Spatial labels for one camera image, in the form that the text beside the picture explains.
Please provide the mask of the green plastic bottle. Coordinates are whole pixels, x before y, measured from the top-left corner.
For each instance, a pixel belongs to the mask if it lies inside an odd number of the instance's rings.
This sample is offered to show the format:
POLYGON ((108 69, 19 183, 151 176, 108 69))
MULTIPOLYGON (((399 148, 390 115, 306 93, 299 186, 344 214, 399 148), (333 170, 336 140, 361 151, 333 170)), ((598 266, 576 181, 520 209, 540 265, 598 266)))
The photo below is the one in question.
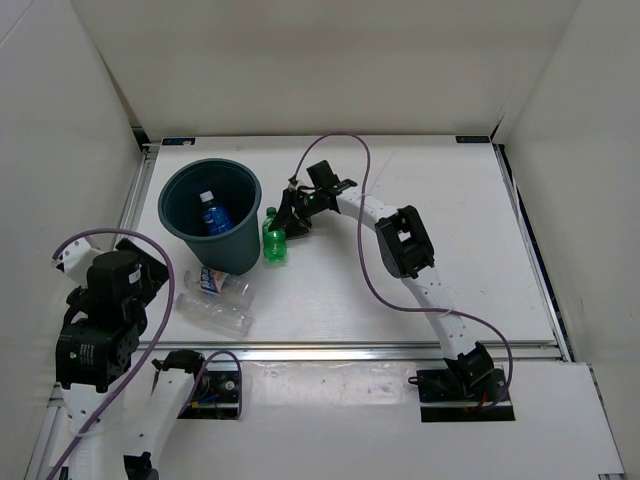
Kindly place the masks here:
POLYGON ((275 207, 266 209, 266 217, 262 223, 263 255, 270 263, 282 263, 287 257, 286 233, 283 228, 271 230, 271 223, 275 219, 275 207))

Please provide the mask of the clear bottle with orange label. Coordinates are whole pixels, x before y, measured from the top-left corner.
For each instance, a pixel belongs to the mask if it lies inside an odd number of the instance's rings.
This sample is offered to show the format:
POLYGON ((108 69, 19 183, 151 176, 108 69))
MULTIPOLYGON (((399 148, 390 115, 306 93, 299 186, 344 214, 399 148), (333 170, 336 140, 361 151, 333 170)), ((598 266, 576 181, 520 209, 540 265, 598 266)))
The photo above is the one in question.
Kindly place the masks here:
POLYGON ((190 291, 215 297, 225 303, 244 309, 251 307, 255 297, 251 284, 244 277, 208 267, 200 267, 194 271, 187 270, 183 281, 185 287, 190 291))

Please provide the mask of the clear plastic bottle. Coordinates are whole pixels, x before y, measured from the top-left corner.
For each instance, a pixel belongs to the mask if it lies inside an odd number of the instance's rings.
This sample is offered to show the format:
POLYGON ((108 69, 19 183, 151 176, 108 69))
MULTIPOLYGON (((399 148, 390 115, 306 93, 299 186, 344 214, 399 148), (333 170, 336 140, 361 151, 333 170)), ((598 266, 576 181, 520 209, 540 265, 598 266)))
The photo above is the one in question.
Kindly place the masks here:
POLYGON ((253 326, 249 313, 213 299, 180 293, 174 305, 189 323, 227 337, 244 338, 253 326))

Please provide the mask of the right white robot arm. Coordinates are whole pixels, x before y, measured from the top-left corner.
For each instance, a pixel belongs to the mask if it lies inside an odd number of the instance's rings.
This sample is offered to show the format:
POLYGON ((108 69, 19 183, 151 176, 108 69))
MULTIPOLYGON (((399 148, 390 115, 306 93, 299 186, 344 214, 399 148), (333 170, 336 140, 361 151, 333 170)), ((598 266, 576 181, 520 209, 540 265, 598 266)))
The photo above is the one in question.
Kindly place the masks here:
POLYGON ((436 333, 449 372, 449 387, 460 399, 470 400, 490 388, 494 362, 464 322, 441 284, 435 268, 435 251, 419 213, 413 206, 396 208, 357 191, 344 181, 333 187, 311 189, 290 186, 283 191, 280 206, 267 209, 267 230, 281 230, 289 239, 306 235, 311 217, 333 211, 358 222, 359 261, 364 261, 362 229, 375 233, 381 260, 387 272, 411 292, 416 307, 436 333))

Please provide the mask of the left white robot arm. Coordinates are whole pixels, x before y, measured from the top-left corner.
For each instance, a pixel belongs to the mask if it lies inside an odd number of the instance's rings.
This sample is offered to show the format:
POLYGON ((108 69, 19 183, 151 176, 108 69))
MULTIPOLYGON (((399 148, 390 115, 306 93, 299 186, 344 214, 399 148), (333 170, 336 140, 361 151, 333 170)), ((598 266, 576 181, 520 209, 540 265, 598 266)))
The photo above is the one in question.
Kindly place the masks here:
POLYGON ((65 469, 70 479, 157 479, 176 420, 210 386, 201 353, 172 351, 153 363, 156 380, 142 412, 125 419, 125 389, 150 355, 132 360, 148 325, 146 308, 163 286, 175 286, 169 260, 126 238, 103 252, 77 234, 53 262, 77 286, 66 299, 55 349, 72 440, 49 476, 65 469))

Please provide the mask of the dark green plastic bin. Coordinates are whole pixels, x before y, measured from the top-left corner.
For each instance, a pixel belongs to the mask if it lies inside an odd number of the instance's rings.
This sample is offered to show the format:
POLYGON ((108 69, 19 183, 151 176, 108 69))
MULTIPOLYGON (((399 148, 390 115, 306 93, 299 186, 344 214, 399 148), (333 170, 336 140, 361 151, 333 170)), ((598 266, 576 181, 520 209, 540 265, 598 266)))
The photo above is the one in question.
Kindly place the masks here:
POLYGON ((200 263, 241 275, 261 253, 258 209, 262 198, 256 175, 228 159, 198 160, 175 173, 161 190, 158 215, 162 225, 182 240, 200 263), (199 194, 210 190, 231 216, 234 228, 209 236, 202 220, 199 194))

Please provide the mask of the blue plastic bottle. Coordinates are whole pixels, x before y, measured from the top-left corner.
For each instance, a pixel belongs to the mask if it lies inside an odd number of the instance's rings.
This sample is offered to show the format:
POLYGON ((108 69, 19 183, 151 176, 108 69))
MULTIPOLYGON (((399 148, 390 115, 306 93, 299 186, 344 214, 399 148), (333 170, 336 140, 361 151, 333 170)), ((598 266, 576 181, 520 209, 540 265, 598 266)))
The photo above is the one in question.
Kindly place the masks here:
POLYGON ((220 204, 210 190, 199 194, 202 203, 202 220, 209 236, 217 236, 234 228, 227 209, 220 204))

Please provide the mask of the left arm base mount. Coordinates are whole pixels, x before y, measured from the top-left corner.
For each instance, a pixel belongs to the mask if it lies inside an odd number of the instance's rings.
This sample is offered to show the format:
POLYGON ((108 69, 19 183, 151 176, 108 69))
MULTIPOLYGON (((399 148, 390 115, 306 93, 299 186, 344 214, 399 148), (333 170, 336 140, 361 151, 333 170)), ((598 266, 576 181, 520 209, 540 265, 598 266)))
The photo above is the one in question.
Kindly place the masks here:
POLYGON ((196 393, 179 419, 239 420, 241 416, 242 370, 233 365, 208 367, 196 393))

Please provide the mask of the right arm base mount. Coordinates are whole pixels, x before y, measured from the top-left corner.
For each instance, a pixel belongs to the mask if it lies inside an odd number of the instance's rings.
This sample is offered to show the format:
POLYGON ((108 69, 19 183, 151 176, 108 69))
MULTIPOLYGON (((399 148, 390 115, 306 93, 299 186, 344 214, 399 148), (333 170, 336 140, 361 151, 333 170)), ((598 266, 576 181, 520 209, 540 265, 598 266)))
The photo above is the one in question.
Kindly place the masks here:
POLYGON ((466 389, 448 370, 417 370, 408 383, 418 389, 422 423, 515 421, 513 403, 504 393, 506 376, 496 368, 479 385, 466 389))

